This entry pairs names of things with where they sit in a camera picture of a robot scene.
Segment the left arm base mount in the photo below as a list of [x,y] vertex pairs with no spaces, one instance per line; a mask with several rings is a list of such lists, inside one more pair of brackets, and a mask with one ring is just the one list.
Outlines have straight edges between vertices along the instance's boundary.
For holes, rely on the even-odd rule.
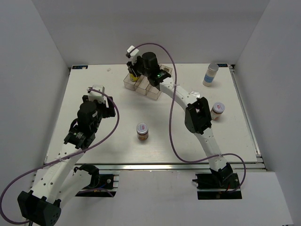
[[73,176],[80,171],[86,171],[91,176],[90,184],[77,192],[76,197],[109,197],[116,195],[119,185],[119,174],[100,171],[96,166],[84,164],[74,167]]

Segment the red label spice jar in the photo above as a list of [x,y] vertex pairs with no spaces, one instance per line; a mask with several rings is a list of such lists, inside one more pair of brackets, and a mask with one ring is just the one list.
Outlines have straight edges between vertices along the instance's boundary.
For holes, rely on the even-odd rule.
[[149,137],[149,129],[145,123],[139,123],[136,126],[136,132],[139,140],[146,140]]

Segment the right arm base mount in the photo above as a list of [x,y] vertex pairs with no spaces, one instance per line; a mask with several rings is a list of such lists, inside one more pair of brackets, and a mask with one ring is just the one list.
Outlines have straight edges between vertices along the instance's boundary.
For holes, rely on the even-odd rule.
[[192,183],[197,187],[199,200],[241,200],[242,194],[237,173],[233,173],[224,184],[212,174],[196,174]]

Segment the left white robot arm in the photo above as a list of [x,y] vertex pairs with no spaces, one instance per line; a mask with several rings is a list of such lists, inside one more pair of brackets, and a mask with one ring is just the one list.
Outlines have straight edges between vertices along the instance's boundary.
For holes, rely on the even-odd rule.
[[51,165],[41,180],[30,191],[22,191],[18,198],[21,214],[40,226],[53,226],[62,207],[83,188],[99,186],[99,169],[91,164],[75,167],[83,150],[95,139],[101,120],[115,117],[112,97],[82,97],[82,104],[63,140],[56,164]]

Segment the white bottle silver cap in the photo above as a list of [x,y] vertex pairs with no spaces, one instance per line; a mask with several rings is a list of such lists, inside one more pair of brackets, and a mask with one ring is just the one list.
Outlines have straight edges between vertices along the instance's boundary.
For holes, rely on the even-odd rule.
[[200,98],[200,93],[197,92],[197,91],[192,90],[192,91],[190,92],[190,94],[193,95],[193,96],[195,96],[196,98]]

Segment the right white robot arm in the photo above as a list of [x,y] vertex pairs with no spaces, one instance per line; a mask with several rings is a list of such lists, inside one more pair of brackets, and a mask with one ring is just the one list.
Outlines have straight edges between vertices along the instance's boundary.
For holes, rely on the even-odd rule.
[[151,86],[170,96],[172,102],[176,102],[185,111],[185,127],[196,136],[208,158],[213,184],[219,188],[225,187],[233,170],[222,156],[214,138],[208,100],[205,97],[197,98],[177,86],[175,78],[160,68],[153,52],[140,55],[131,51],[126,56],[129,58],[127,66],[130,74],[135,77],[145,76]]

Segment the yellow label brown bottle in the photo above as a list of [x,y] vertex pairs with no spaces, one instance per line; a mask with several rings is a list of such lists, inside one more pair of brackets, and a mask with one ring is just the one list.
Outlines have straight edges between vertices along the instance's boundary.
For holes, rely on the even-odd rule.
[[130,81],[131,82],[136,82],[138,79],[139,79],[139,77],[136,77],[136,76],[134,76],[133,74],[129,74],[129,78],[130,78]]

